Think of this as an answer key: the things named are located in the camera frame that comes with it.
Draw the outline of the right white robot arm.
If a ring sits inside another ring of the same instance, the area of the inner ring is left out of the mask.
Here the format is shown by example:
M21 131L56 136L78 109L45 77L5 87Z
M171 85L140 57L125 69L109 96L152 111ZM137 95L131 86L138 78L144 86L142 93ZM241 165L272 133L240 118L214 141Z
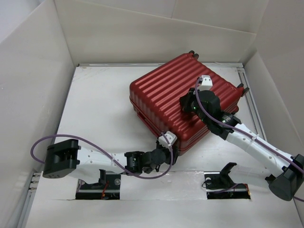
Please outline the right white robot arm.
M292 156L252 133L233 114L221 110L219 97L210 90L190 88L180 97L180 105L183 112L194 113L213 134L262 163L270 172L265 181L274 195L285 201L294 198L304 182L303 155Z

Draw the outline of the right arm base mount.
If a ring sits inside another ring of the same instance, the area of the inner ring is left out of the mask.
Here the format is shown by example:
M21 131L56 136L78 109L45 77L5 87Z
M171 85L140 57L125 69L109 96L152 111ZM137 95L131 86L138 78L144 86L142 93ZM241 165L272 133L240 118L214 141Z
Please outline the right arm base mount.
M220 171L204 172L202 188L206 190L208 200L250 200L250 193L247 184L234 183L229 174L237 164L229 162Z

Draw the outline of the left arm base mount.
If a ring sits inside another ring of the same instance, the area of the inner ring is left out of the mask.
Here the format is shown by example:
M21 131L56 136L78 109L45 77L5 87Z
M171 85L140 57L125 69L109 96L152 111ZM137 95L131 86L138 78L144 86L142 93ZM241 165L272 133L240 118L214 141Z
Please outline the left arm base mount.
M76 200L119 200L120 199L121 175L114 173L106 174L106 184L82 183L76 190Z

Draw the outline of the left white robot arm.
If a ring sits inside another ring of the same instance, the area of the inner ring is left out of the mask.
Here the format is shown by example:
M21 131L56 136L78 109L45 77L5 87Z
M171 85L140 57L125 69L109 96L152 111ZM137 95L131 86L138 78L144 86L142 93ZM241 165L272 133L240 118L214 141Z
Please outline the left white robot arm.
M176 146L169 148L160 142L149 152L112 153L106 156L100 151L81 147L76 139L69 139L48 146L43 177L60 179L71 176L101 188L105 185L107 171L141 178L142 173L159 171L164 163L173 166L177 157Z

